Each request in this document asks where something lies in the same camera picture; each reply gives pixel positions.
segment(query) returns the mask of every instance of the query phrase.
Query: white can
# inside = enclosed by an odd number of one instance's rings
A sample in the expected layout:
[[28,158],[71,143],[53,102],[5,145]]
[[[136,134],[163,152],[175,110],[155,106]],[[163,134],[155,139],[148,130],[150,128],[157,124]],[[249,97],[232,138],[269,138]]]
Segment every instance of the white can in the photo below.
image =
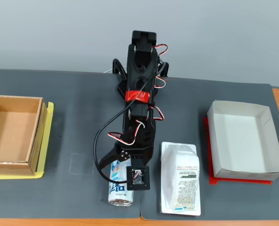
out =
[[[110,179],[122,181],[127,179],[126,167],[131,166],[131,160],[114,161],[111,163]],[[108,202],[115,206],[130,206],[133,202],[133,191],[127,191],[127,184],[109,182]]]

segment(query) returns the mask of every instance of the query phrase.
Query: cardboard box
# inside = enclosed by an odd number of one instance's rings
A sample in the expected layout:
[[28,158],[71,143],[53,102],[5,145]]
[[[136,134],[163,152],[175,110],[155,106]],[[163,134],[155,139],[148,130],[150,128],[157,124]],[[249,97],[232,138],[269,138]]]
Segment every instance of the cardboard box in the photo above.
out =
[[34,174],[46,116],[43,98],[0,96],[0,175]]
[[279,177],[279,143],[269,107],[214,101],[207,117],[214,177]]

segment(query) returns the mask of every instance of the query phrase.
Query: wire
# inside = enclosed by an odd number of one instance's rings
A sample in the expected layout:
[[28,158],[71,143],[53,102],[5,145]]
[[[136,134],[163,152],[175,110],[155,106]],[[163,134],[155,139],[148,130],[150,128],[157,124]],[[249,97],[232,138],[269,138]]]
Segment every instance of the wire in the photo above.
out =
[[135,178],[137,178],[139,174],[140,174],[140,172],[137,172],[136,175],[133,177],[132,180],[135,180]]
[[166,50],[161,52],[158,56],[161,56],[161,55],[165,54],[166,52],[168,52],[168,46],[166,44],[159,44],[157,46],[154,46],[154,48],[159,48],[159,47],[162,47],[162,46],[166,46]]
[[112,123],[117,117],[119,117],[121,114],[123,114],[125,111],[127,111],[131,105],[134,103],[134,101],[136,100],[136,98],[140,95],[140,92],[145,88],[145,86],[149,83],[149,81],[151,79],[153,79],[155,76],[158,76],[165,67],[166,63],[163,64],[162,68],[156,73],[151,75],[150,78],[148,78],[148,80],[144,83],[144,85],[140,88],[139,93],[137,94],[137,96],[134,98],[134,100],[132,100],[128,105],[126,105],[126,107],[121,110],[118,114],[116,114],[112,119],[110,119],[108,122],[105,123],[104,126],[102,126],[102,128],[100,128],[94,138],[94,142],[93,142],[93,159],[94,159],[94,163],[96,165],[96,168],[99,172],[99,174],[107,181],[114,183],[114,184],[125,184],[127,183],[127,180],[124,181],[115,181],[115,180],[111,180],[108,177],[106,177],[106,175],[102,172],[102,170],[100,169],[99,165],[98,165],[98,159],[97,159],[97,142],[98,142],[98,137],[100,135],[100,133],[110,124]]
[[157,109],[157,111],[158,111],[158,113],[160,114],[160,117],[161,118],[153,118],[154,120],[159,120],[159,121],[162,121],[162,120],[164,120],[164,115],[163,115],[163,113],[161,112],[161,110],[158,108],[158,107],[156,107],[156,106],[153,106],[153,107],[150,107],[150,108],[156,108]]
[[165,81],[164,79],[160,78],[159,76],[156,76],[156,77],[155,77],[155,80],[156,80],[156,79],[159,79],[159,80],[163,81],[163,82],[164,82],[164,85],[163,85],[163,86],[157,86],[157,85],[155,85],[154,88],[161,89],[161,88],[163,88],[163,87],[166,86],[166,81]]
[[107,72],[110,72],[110,71],[112,71],[112,69],[109,69],[109,70],[107,70],[107,71],[105,71],[103,73],[107,73]]
[[120,138],[118,138],[117,136],[114,135],[114,134],[117,134],[117,135],[121,136],[122,135],[121,133],[110,132],[110,133],[108,133],[108,136],[116,139],[117,141],[119,141],[119,142],[121,142],[121,143],[123,143],[125,145],[132,145],[132,144],[134,144],[135,138],[136,138],[136,135],[137,135],[137,133],[139,131],[140,126],[142,125],[145,128],[145,125],[141,121],[139,121],[139,120],[135,120],[135,121],[138,122],[139,125],[135,129],[134,140],[131,143],[127,143],[127,142],[123,141],[122,139],[120,139]]

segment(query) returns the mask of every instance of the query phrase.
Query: yellow base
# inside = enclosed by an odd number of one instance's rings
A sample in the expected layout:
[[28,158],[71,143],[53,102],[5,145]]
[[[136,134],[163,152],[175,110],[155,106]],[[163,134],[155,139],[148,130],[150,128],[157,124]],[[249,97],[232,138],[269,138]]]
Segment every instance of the yellow base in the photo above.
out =
[[35,172],[35,175],[33,175],[33,176],[0,175],[0,180],[37,179],[37,178],[41,178],[43,176],[47,147],[49,144],[49,134],[50,134],[50,127],[51,127],[51,120],[53,118],[53,113],[54,113],[54,104],[52,102],[49,102],[49,105],[47,108],[47,117],[46,117],[46,121],[45,121],[42,144],[41,144],[41,149],[40,149],[40,155],[39,155],[39,160],[38,160],[38,167],[37,167],[37,171]]

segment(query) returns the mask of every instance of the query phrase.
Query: black cable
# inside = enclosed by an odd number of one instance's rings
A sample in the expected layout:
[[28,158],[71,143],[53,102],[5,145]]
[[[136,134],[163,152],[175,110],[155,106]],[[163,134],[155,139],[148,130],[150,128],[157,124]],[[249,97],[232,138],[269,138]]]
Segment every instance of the black cable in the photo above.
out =
[[125,111],[127,111],[131,105],[134,103],[134,101],[136,100],[136,98],[139,96],[140,92],[145,88],[145,86],[148,84],[148,82],[153,79],[155,76],[158,76],[164,69],[166,63],[163,64],[162,68],[156,73],[153,74],[145,83],[144,85],[140,88],[139,93],[137,94],[137,96],[134,98],[134,100],[132,100],[128,105],[126,105],[126,107],[121,110],[118,114],[116,114],[112,119],[110,119],[108,122],[105,123],[105,125],[99,129],[99,131],[97,132],[95,138],[94,138],[94,143],[93,143],[93,159],[94,159],[94,163],[96,165],[96,168],[99,172],[99,174],[107,181],[114,183],[114,184],[125,184],[127,183],[127,180],[124,181],[115,181],[115,180],[111,180],[108,177],[105,176],[105,174],[102,172],[102,170],[100,169],[99,165],[98,165],[98,159],[97,159],[97,142],[98,142],[98,137],[100,135],[100,133],[103,131],[103,129],[105,129],[110,123],[112,123],[117,117],[119,117],[121,114],[123,114]]

